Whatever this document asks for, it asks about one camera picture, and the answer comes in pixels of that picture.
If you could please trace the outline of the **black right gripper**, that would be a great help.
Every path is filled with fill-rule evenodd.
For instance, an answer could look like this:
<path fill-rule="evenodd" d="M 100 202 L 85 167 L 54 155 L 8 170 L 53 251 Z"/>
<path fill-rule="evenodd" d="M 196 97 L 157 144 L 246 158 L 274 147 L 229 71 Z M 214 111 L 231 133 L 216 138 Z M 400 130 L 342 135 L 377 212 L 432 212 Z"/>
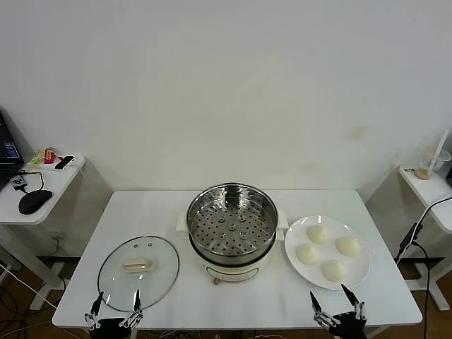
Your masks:
<path fill-rule="evenodd" d="M 349 290 L 344 284 L 341 287 L 354 307 L 354 311 L 337 314 L 332 317 L 321 308 L 314 293 L 310 291 L 314 320 L 320 327 L 329 327 L 329 333 L 335 337 L 342 339 L 366 339 L 367 337 L 364 333 L 364 327 L 367 322 L 364 310 L 365 303 L 359 301 L 354 292 Z"/>

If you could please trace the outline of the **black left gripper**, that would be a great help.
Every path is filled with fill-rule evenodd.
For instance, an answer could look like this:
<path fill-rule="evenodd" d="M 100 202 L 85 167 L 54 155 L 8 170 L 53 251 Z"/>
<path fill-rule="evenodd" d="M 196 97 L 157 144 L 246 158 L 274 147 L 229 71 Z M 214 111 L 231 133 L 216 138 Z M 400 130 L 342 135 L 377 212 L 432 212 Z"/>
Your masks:
<path fill-rule="evenodd" d="M 133 311 L 126 318 L 99 319 L 97 317 L 102 305 L 103 294 L 104 292 L 99 293 L 99 296 L 93 302 L 90 311 L 84 315 L 90 337 L 93 339 L 130 338 L 132 331 L 143 318 L 140 290 L 137 289 L 134 293 Z"/>

